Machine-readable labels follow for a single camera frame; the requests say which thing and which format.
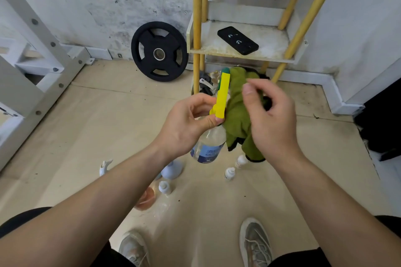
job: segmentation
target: green cloth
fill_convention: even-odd
[[[226,130],[227,147],[231,151],[239,142],[242,150],[252,161],[263,161],[262,153],[256,148],[251,134],[251,120],[242,99],[242,86],[247,82],[247,78],[259,78],[256,72],[247,72],[242,67],[230,68],[230,95],[225,110],[225,121],[223,127]]]

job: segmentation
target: rubber weight plate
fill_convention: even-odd
[[[153,29],[167,31],[166,36],[155,35]],[[144,57],[139,51],[143,45]],[[177,62],[177,52],[181,50],[182,60]],[[147,77],[158,82],[169,82],[180,76],[188,63],[187,43],[181,33],[172,25],[152,21],[145,23],[136,30],[131,41],[132,58],[138,69]]]

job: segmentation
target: grey sneaker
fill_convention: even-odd
[[[241,225],[239,249],[245,267],[267,267],[273,261],[268,235],[253,217],[247,218]]]
[[[148,248],[136,230],[128,231],[123,235],[118,252],[136,267],[150,267]]]

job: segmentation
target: shelf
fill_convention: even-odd
[[[295,57],[284,59],[284,53],[299,26],[296,14],[292,17],[288,27],[280,31],[277,28],[282,9],[263,8],[258,6],[229,5],[209,2],[208,20],[202,23],[201,49],[193,48],[193,18],[187,30],[187,48],[189,53],[214,56],[255,59],[272,62],[297,63],[302,56],[307,42],[299,47]],[[244,23],[252,21],[258,24]],[[218,37],[217,31],[233,26],[245,36],[259,45],[259,49],[248,55],[241,55],[223,39]]]

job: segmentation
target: black phone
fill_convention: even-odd
[[[242,55],[248,55],[259,48],[256,42],[246,37],[233,26],[218,30],[217,35]]]

